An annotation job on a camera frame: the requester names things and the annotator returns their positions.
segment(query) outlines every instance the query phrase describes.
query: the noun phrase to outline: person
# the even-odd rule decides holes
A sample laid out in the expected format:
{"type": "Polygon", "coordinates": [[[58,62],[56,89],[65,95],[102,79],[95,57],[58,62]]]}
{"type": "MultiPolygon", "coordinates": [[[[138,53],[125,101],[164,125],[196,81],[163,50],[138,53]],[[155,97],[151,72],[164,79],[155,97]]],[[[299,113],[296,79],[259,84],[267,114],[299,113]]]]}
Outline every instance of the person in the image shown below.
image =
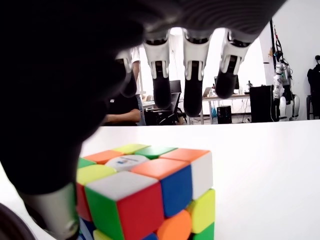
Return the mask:
{"type": "Polygon", "coordinates": [[[141,120],[136,96],[125,97],[121,93],[108,98],[108,114],[103,120],[104,126],[137,126],[141,120]]]}
{"type": "Polygon", "coordinates": [[[131,49],[131,58],[132,58],[132,71],[133,71],[133,75],[134,75],[134,79],[136,82],[136,93],[135,93],[135,97],[138,101],[138,107],[140,110],[140,122],[138,123],[138,126],[145,126],[146,125],[146,121],[145,121],[145,115],[144,115],[144,109],[143,109],[143,105],[142,105],[142,101],[141,101],[141,97],[140,97],[140,83],[139,83],[139,72],[140,72],[140,54],[139,54],[139,50],[138,47],[133,47],[131,49]]]}

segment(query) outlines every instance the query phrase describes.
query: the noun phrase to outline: black fingertip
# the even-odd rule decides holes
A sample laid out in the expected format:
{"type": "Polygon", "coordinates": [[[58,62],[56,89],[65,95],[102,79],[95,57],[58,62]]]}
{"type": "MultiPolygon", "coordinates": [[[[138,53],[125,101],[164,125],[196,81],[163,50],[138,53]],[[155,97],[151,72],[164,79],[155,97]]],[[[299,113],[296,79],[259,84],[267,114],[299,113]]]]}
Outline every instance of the black fingertip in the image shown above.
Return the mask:
{"type": "Polygon", "coordinates": [[[132,73],[127,73],[127,76],[125,77],[125,81],[120,92],[126,98],[131,98],[134,95],[136,95],[137,83],[135,80],[135,76],[132,73]]]}
{"type": "Polygon", "coordinates": [[[202,108],[202,81],[198,79],[185,81],[183,108],[191,118],[199,115],[202,108]]]}
{"type": "Polygon", "coordinates": [[[171,91],[169,78],[153,79],[153,96],[155,105],[159,109],[167,109],[171,104],[171,91]]]}
{"type": "Polygon", "coordinates": [[[230,72],[223,73],[219,70],[215,83],[215,92],[218,97],[222,99],[229,98],[234,93],[236,80],[237,75],[230,72]]]}

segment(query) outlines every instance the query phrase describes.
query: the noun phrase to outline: person's arm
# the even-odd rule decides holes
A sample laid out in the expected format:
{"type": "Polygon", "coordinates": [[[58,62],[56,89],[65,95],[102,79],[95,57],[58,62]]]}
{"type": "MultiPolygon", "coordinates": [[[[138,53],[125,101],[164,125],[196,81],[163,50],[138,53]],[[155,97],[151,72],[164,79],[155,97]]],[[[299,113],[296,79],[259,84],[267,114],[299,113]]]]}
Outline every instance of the person's arm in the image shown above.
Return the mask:
{"type": "Polygon", "coordinates": [[[133,109],[124,114],[108,114],[104,118],[105,123],[117,124],[121,122],[140,122],[141,115],[139,109],[133,109]]]}
{"type": "Polygon", "coordinates": [[[133,47],[131,50],[131,58],[132,58],[132,70],[135,82],[138,81],[138,76],[140,72],[140,54],[137,47],[133,47]]]}
{"type": "Polygon", "coordinates": [[[135,61],[134,63],[132,63],[132,70],[133,70],[135,82],[137,82],[139,72],[140,72],[140,61],[135,61]]]}

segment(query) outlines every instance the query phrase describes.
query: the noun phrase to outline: cable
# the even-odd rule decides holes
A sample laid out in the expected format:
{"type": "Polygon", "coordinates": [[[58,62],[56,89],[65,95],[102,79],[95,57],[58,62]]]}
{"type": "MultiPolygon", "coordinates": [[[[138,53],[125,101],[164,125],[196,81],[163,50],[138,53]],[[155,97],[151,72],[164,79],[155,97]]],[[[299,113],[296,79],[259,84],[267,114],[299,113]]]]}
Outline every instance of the cable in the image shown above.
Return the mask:
{"type": "Polygon", "coordinates": [[[244,109],[244,115],[243,115],[243,118],[242,118],[242,123],[244,123],[244,120],[245,120],[245,115],[246,115],[246,111],[247,111],[247,106],[248,106],[248,98],[246,99],[246,103],[245,103],[245,109],[244,109]]]}
{"type": "Polygon", "coordinates": [[[274,99],[273,94],[272,94],[272,86],[270,87],[270,118],[273,122],[275,120],[272,118],[272,100],[274,99]]]}

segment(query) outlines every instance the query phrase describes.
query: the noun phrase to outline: white tabletop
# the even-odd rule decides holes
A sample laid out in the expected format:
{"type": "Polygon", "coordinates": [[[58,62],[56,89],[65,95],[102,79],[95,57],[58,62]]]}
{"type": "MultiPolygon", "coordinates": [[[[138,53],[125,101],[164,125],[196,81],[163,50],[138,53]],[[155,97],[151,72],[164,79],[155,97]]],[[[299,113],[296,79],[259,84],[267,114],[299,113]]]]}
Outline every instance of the white tabletop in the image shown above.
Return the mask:
{"type": "MultiPolygon", "coordinates": [[[[81,156],[128,143],[209,149],[215,240],[318,240],[319,133],[320,120],[101,127],[83,144],[81,156]]],[[[1,192],[9,193],[1,194],[0,202],[29,219],[2,169],[0,182],[1,192]]]]}

